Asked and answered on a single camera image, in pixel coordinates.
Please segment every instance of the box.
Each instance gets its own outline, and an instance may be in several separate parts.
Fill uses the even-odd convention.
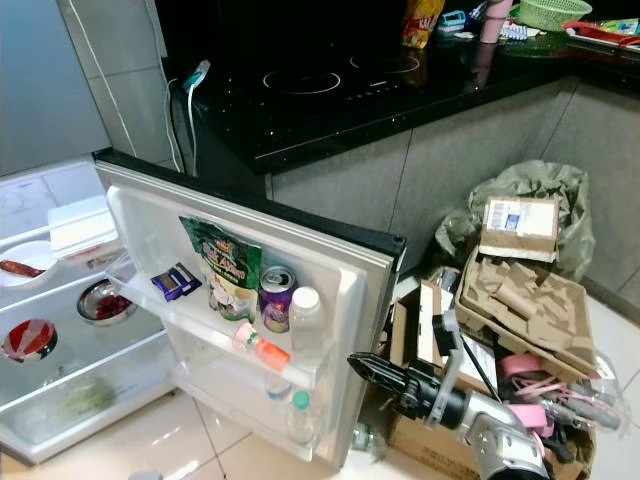
[[[553,262],[557,257],[557,199],[489,197],[480,253]]]
[[[433,335],[433,315],[439,315],[449,310],[453,304],[453,300],[453,293],[442,290],[437,285],[426,280],[422,281],[420,285],[418,357],[439,367],[444,366],[445,360],[439,354],[436,339]],[[476,339],[471,338],[471,336],[465,334],[464,331],[461,333],[491,383],[495,388],[497,388],[498,380],[493,348],[483,345]],[[489,389],[484,384],[482,377],[476,370],[466,352],[464,355],[464,363],[460,368],[460,373],[456,380],[456,387],[462,390],[471,388],[481,393],[489,393]]]
[[[399,367],[406,366],[410,360],[416,358],[419,310],[419,289],[409,292],[394,304],[389,360]]]
[[[579,432],[570,442],[576,461],[561,465],[548,451],[547,458],[554,467],[556,480],[586,480],[595,457],[595,434]],[[478,480],[473,450],[458,443],[453,432],[438,426],[434,430],[425,427],[421,420],[407,417],[395,419],[390,444],[393,448],[444,473],[455,480]]]
[[[490,329],[497,334],[499,343],[513,353],[538,355],[545,370],[562,381],[589,378],[595,371],[595,346],[584,287],[548,273],[541,283],[542,277],[518,263],[495,266],[494,279],[493,264],[488,266],[488,258],[481,257],[476,248],[465,267],[456,293],[458,321],[472,330]],[[512,270],[515,273],[510,281],[515,286],[505,290],[509,294],[498,301],[498,293],[506,284],[504,279],[512,275]],[[486,291],[490,282],[495,282],[495,293]],[[564,306],[550,302],[549,296],[559,296]],[[573,324],[553,323],[551,320],[560,318],[555,316],[555,309],[562,310],[560,313],[566,314],[567,319],[572,318]]]

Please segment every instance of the open refrigerator door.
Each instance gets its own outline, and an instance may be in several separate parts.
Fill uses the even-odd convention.
[[[404,239],[267,200],[232,199],[173,172],[141,173],[152,170],[135,159],[118,163],[96,164],[103,182],[109,184],[108,204],[128,252],[108,275],[121,295],[161,318],[178,358],[175,384],[282,449],[306,461],[322,458],[339,468],[364,394],[363,382],[346,359],[353,351],[370,351],[374,346],[397,279]],[[299,286],[318,292],[326,328],[318,335],[314,354],[294,350],[292,333],[274,333],[260,315],[252,322],[254,333],[286,352],[288,361],[274,368],[268,359],[237,348],[234,336],[248,322],[227,320],[211,308],[202,259],[181,217],[215,225],[238,241],[260,247],[261,272],[286,266]],[[150,279],[178,262],[204,286],[168,302]],[[274,401],[285,391],[304,393],[293,402],[291,395],[285,395],[285,402]],[[300,406],[302,399],[301,408],[307,406],[306,394],[314,434],[301,440],[292,431],[290,418],[292,403]]]

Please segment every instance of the garbage bag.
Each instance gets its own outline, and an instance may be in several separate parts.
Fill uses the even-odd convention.
[[[552,270],[574,281],[583,277],[596,243],[586,172],[571,165],[531,160],[475,187],[466,208],[451,212],[436,230],[436,241],[459,266],[479,242],[484,206],[491,196],[557,198],[559,255]]]

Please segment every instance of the white bottle cap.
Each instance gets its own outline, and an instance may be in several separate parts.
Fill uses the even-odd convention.
[[[300,287],[293,292],[293,303],[297,308],[313,310],[320,304],[320,295],[315,288]]]

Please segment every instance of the green snack package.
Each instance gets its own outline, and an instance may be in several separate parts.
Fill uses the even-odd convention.
[[[248,319],[253,323],[262,249],[204,220],[180,217],[180,222],[203,260],[209,306],[227,320]]]

